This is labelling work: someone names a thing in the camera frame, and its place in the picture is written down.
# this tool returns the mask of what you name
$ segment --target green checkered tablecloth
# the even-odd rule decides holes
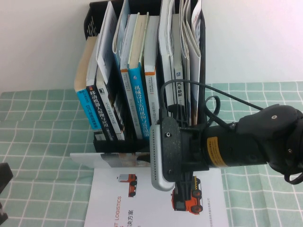
[[[212,85],[262,107],[279,103],[303,111],[303,82]],[[219,117],[226,122],[256,112],[219,97]],[[93,170],[73,163],[69,154],[94,152],[92,140],[73,90],[2,93],[0,162],[14,174],[0,195],[10,217],[3,226],[83,227]],[[268,166],[222,169],[222,179],[230,226],[303,226],[303,184],[285,183]]]

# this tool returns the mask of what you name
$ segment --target book spine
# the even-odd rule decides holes
[[[130,82],[129,75],[128,75],[128,70],[127,69],[121,70],[121,76],[122,76],[122,81],[123,81],[123,85],[124,85],[124,89],[125,89],[125,93],[126,93],[126,97],[127,97],[127,103],[129,105],[129,109],[130,109],[133,124],[134,124],[134,130],[136,132],[137,139],[142,139],[143,138],[142,132],[141,132],[139,118],[138,118],[138,114],[137,114],[137,110],[136,110],[136,104],[134,101],[132,86],[131,86],[131,82]]]
[[[145,80],[148,103],[150,106],[151,124],[156,124],[157,120],[159,120],[159,96],[156,71],[146,72]]]
[[[170,80],[172,80],[172,72],[171,72],[171,68],[170,68],[170,59],[168,55],[165,56],[161,56],[162,57],[162,67],[163,67],[163,77],[164,77],[164,82],[168,82]],[[165,87],[165,94],[166,94],[166,104],[167,107],[169,107],[170,105],[174,105],[175,104],[175,100],[174,100],[174,92],[173,92],[173,83],[168,84]]]
[[[100,120],[105,138],[110,141],[116,140],[117,139],[116,134],[114,132],[113,126],[109,121],[109,118],[107,116],[105,107],[101,101],[97,87],[95,85],[92,85],[92,86],[87,86],[86,89],[94,106],[94,109],[98,114],[98,118]]]
[[[91,128],[93,130],[102,130],[100,121],[96,115],[96,111],[93,107],[93,104],[90,100],[89,94],[86,89],[80,90],[77,92],[78,99],[81,103],[81,106],[89,120]]]
[[[175,69],[175,79],[183,79],[183,69]],[[184,99],[184,84],[182,82],[176,83],[177,89],[177,102],[180,105],[185,106],[185,99]]]
[[[108,92],[105,84],[104,83],[103,85],[97,84],[97,89],[118,140],[125,140],[124,134],[120,128],[119,119],[116,118],[115,111],[113,110],[111,102],[109,101]]]
[[[143,139],[149,139],[150,122],[141,79],[141,67],[128,69]]]

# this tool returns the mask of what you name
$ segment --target book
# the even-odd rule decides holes
[[[128,16],[127,25],[125,28],[125,34],[122,43],[121,50],[121,62],[120,62],[120,71],[121,77],[123,81],[124,91],[127,98],[127,103],[130,109],[130,114],[132,118],[132,122],[134,125],[134,131],[137,136],[137,139],[142,139],[142,132],[140,128],[138,113],[136,110],[136,104],[134,100],[134,95],[132,91],[131,82],[128,75],[127,63],[129,59],[130,48],[133,39],[134,28],[136,26],[137,18],[139,14],[131,14]]]
[[[94,109],[98,114],[98,118],[101,123],[105,138],[107,140],[117,140],[117,136],[115,134],[113,126],[110,123],[106,109],[104,107],[103,102],[101,101],[101,97],[96,86],[96,75],[98,68],[98,63],[96,61],[97,45],[98,43],[96,42],[89,60],[89,66],[86,75],[86,89],[92,100]]]
[[[201,52],[197,45],[193,33],[190,28],[191,24],[191,10],[190,0],[185,1],[183,13],[185,17],[185,29],[184,34],[188,45],[188,52],[190,58],[190,80],[194,82],[200,81],[200,63]],[[191,124],[196,125],[198,119],[198,101],[199,101],[199,86],[196,84],[190,85],[190,98],[191,98]]]
[[[189,60],[189,50],[187,41],[185,38],[185,10],[184,1],[182,0],[179,5],[179,20],[180,20],[180,36],[181,36],[181,47],[182,47],[182,66],[183,66],[183,76],[185,79],[190,80],[190,60]],[[191,98],[190,98],[190,83],[186,83],[185,86],[185,108],[187,110],[188,125],[191,125]]]
[[[143,139],[145,140],[149,139],[150,130],[150,121],[142,82],[142,80],[144,79],[143,50],[148,19],[148,13],[147,15],[138,15],[127,64],[140,128]]]
[[[159,74],[156,73],[156,62],[158,54],[158,27],[159,16],[150,16],[144,45],[144,73],[148,103],[150,107],[151,124],[159,120],[159,95],[158,81]]]
[[[124,140],[124,120],[121,114],[123,96],[118,96],[121,83],[117,83],[117,74],[114,56],[112,54],[112,41],[115,35],[114,27],[117,25],[117,17],[111,2],[107,4],[107,10],[101,26],[102,35],[98,37],[96,60],[98,63],[96,87],[115,131],[118,140]]]
[[[115,84],[116,79],[117,77],[111,76],[108,84],[105,84],[101,70],[99,67],[97,68],[96,87],[101,97],[101,101],[103,102],[118,140],[125,140],[124,121],[120,114],[122,106],[117,105],[119,99],[123,97],[118,96],[117,88],[119,88],[119,86]]]
[[[192,183],[200,196],[184,201],[177,188],[153,188],[150,168],[95,168],[84,227],[228,227],[221,170]]]
[[[74,89],[75,92],[77,93],[78,99],[84,110],[84,113],[86,114],[89,120],[91,128],[94,131],[98,132],[97,139],[105,140],[105,136],[101,129],[101,124],[99,122],[96,111],[91,102],[89,94],[86,90],[86,73],[89,65],[89,59],[94,49],[96,40],[97,40],[96,37],[87,38],[82,58],[78,64],[77,74],[74,81]]]
[[[180,36],[180,20],[179,14],[172,15],[172,33],[174,38],[174,73],[175,79],[183,79],[183,67],[181,58],[181,36]],[[177,102],[185,106],[184,84],[176,83]]]
[[[174,13],[174,0],[163,0],[160,9],[160,23],[159,23],[159,49],[162,60],[164,82],[174,79],[173,73],[173,57],[171,48],[171,14]],[[165,87],[166,104],[167,107],[176,103],[176,92],[174,83],[168,84]]]

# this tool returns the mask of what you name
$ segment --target white book spine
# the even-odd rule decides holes
[[[183,69],[175,68],[175,79],[183,79]],[[177,88],[177,102],[180,105],[185,106],[185,99],[184,99],[184,84],[182,82],[176,83]]]
[[[107,92],[107,88],[106,88],[105,84],[104,83],[102,83],[102,84],[97,83],[96,85],[97,85],[97,89],[99,91],[101,100],[102,100],[103,105],[106,109],[106,112],[108,114],[110,122],[112,123],[113,129],[114,129],[114,131],[117,135],[118,140],[125,140],[124,134],[120,130],[120,127],[119,127],[119,124],[117,122],[114,110],[113,110],[112,105],[109,101],[108,92]]]
[[[162,64],[163,64],[163,75],[164,75],[164,82],[172,80],[171,78],[171,68],[170,68],[170,58],[168,55],[162,56]],[[167,106],[174,105],[174,93],[173,93],[173,85],[168,84],[165,87],[166,93],[166,102]]]
[[[148,102],[150,105],[151,124],[159,120],[159,97],[156,72],[153,75],[145,73]]]
[[[142,139],[143,138],[142,132],[141,132],[140,124],[139,124],[139,118],[138,118],[138,114],[137,114],[137,110],[136,110],[136,105],[134,102],[134,95],[133,95],[133,91],[132,91],[132,87],[131,87],[131,81],[130,81],[129,75],[128,75],[128,70],[127,69],[121,70],[121,75],[122,75],[124,89],[126,92],[127,101],[128,101],[129,108],[131,111],[131,116],[132,116],[133,123],[134,123],[134,130],[136,132],[137,138]]]

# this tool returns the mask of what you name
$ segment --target orange truck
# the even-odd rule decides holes
[[[117,177],[119,182],[129,183],[128,197],[134,197],[136,195],[137,176],[136,174],[120,174]]]
[[[187,201],[185,201],[178,193],[178,188],[176,186],[172,191],[171,203],[174,210],[189,211],[190,213],[196,215],[200,214],[200,212],[203,211],[200,179],[193,176],[191,185],[191,199]]]

